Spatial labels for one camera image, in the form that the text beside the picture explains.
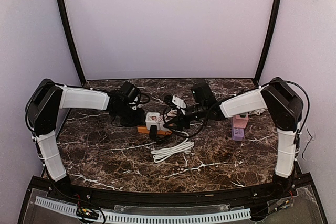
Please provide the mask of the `white USB charger with cable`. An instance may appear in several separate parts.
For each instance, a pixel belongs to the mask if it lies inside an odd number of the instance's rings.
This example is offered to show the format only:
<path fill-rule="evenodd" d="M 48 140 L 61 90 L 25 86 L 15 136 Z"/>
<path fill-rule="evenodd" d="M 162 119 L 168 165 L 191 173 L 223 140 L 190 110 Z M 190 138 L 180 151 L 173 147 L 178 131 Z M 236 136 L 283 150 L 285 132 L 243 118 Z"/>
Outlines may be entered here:
<path fill-rule="evenodd" d="M 166 112 L 164 115 L 160 115 L 157 122 L 160 124 L 160 127 L 161 127 L 163 118 L 175 118 L 180 113 L 183 113 L 182 110 L 171 109 L 170 111 Z"/>

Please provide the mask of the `orange power strip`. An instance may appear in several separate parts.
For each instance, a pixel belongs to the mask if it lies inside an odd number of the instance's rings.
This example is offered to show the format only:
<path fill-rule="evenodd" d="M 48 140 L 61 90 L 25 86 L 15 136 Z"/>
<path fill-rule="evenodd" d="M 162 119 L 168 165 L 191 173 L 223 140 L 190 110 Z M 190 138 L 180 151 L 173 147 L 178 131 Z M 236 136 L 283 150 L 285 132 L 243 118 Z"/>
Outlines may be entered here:
<path fill-rule="evenodd" d="M 145 133 L 145 134 L 149 134 L 150 133 L 150 130 L 148 130 L 146 128 L 146 126 L 138 126 L 137 130 L 138 130 L 139 133 Z M 157 134 L 158 135 L 171 135 L 172 132 L 171 131 L 158 130 Z"/>

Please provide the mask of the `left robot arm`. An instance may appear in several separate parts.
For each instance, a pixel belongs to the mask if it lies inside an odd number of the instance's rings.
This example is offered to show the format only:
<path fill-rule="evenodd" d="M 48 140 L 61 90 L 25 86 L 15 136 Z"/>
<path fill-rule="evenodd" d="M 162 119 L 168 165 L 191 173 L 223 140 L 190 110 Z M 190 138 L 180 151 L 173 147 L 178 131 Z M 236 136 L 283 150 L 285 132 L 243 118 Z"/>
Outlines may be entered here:
<path fill-rule="evenodd" d="M 62 130 L 57 125 L 60 110 L 106 111 L 113 120 L 120 121 L 119 127 L 135 127 L 145 124 L 141 106 L 150 100 L 149 95 L 128 81 L 116 90 L 106 91 L 43 79 L 26 104 L 25 123 L 49 178 L 58 182 L 68 176 L 57 146 Z"/>

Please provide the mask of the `white cube adapter with sticker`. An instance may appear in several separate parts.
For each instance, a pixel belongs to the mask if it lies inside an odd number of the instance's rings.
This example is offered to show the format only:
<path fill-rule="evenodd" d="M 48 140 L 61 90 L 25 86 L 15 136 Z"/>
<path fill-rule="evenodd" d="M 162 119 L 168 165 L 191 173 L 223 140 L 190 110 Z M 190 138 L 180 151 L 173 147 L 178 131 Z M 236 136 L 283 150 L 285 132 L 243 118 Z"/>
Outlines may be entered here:
<path fill-rule="evenodd" d="M 160 129 L 160 124 L 157 122 L 160 114 L 158 112 L 148 112 L 145 117 L 145 124 L 147 130 L 151 129 L 151 126 L 155 126 L 158 130 Z"/>

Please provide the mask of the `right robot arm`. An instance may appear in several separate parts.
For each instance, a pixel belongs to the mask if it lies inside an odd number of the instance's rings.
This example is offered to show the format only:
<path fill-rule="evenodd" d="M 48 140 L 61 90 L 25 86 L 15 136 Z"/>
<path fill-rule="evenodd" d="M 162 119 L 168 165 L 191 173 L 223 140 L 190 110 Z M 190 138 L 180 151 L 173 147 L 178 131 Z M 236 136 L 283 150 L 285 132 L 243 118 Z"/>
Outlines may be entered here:
<path fill-rule="evenodd" d="M 202 120 L 202 127 L 205 127 L 209 120 L 222 121 L 256 110 L 267 110 L 278 133 L 275 177 L 288 179 L 295 169 L 299 135 L 308 118 L 302 114 L 305 104 L 291 88 L 293 84 L 275 77 L 257 88 L 217 100 L 207 83 L 199 83 L 191 88 L 195 105 L 187 106 L 174 95 L 164 97 L 164 103 L 176 109 L 177 115 L 164 121 L 163 125 L 173 133 L 181 134 L 195 120 Z"/>

